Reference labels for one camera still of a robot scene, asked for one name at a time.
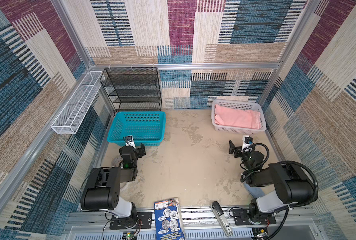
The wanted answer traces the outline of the pink terry towel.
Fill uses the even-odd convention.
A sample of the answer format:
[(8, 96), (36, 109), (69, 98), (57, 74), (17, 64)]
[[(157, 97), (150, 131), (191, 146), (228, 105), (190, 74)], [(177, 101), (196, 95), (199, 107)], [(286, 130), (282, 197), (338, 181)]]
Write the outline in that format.
[(239, 110), (215, 105), (214, 120), (217, 125), (259, 130), (262, 127), (261, 113), (253, 110)]

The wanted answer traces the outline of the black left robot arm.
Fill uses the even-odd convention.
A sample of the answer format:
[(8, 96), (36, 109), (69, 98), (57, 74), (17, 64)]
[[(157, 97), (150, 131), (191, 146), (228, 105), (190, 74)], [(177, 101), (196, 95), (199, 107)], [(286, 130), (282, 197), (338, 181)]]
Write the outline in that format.
[(138, 148), (123, 146), (119, 149), (122, 158), (117, 167), (93, 168), (87, 177), (80, 196), (81, 209), (104, 212), (111, 229), (140, 228), (142, 220), (133, 202), (120, 196), (121, 183), (133, 182), (138, 175), (138, 159), (146, 155), (144, 144)]

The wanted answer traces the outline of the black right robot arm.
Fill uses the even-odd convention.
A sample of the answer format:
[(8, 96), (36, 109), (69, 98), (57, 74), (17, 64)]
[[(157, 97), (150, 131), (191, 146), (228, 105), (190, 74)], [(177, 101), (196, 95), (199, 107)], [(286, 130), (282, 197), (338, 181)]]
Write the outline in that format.
[(265, 144), (253, 143), (248, 136), (242, 146), (229, 142), (229, 153), (241, 159), (241, 182), (251, 188), (270, 185), (274, 191), (255, 197), (249, 208), (240, 214), (253, 225), (270, 220), (275, 213), (294, 207), (307, 206), (318, 199), (319, 185), (315, 174), (305, 165), (294, 161), (267, 163), (270, 151)]

